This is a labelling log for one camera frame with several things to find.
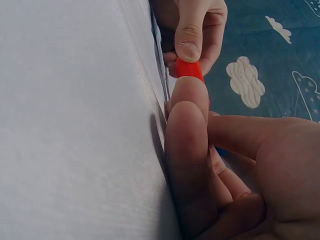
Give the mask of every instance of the red plastic piece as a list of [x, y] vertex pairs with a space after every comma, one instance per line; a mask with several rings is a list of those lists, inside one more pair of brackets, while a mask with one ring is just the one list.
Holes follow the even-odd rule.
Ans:
[[182, 61], [179, 57], [176, 60], [176, 72], [178, 77], [189, 76], [189, 77], [196, 77], [200, 79], [202, 82], [205, 82], [205, 78], [201, 72], [199, 62], [185, 62]]

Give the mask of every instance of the bedsheet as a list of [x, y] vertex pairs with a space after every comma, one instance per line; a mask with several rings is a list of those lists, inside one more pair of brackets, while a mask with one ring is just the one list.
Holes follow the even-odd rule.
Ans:
[[221, 55], [205, 77], [220, 114], [320, 121], [320, 1], [226, 0]]

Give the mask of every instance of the skin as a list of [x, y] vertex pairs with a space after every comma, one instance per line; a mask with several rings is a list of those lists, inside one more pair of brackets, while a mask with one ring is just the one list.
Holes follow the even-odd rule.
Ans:
[[160, 26], [164, 61], [177, 76], [175, 61], [199, 61], [209, 72], [220, 55], [228, 10], [224, 0], [150, 0]]
[[[229, 162], [257, 193], [213, 145], [233, 153]], [[165, 153], [184, 239], [320, 239], [318, 123], [219, 116], [205, 85], [183, 77], [168, 106]]]

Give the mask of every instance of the white cloud pattern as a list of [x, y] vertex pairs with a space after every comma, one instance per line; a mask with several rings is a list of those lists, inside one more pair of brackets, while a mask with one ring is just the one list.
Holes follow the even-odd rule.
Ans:
[[248, 108], [257, 108], [266, 92], [265, 86], [258, 80], [257, 68], [250, 64], [246, 56], [241, 56], [226, 66], [226, 72], [231, 78], [231, 89], [241, 96], [243, 103]]
[[290, 41], [291, 32], [287, 29], [284, 29], [284, 27], [279, 22], [276, 22], [274, 18], [269, 16], [265, 16], [265, 18], [269, 21], [272, 28], [275, 31], [277, 31], [287, 41], [288, 44], [291, 44], [291, 41]]
[[309, 5], [313, 13], [320, 18], [320, 0], [304, 0], [304, 1]]

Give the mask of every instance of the white sheet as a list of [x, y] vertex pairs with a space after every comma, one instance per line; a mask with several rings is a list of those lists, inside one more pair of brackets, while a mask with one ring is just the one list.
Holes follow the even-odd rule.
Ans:
[[148, 0], [0, 1], [0, 239], [179, 238]]

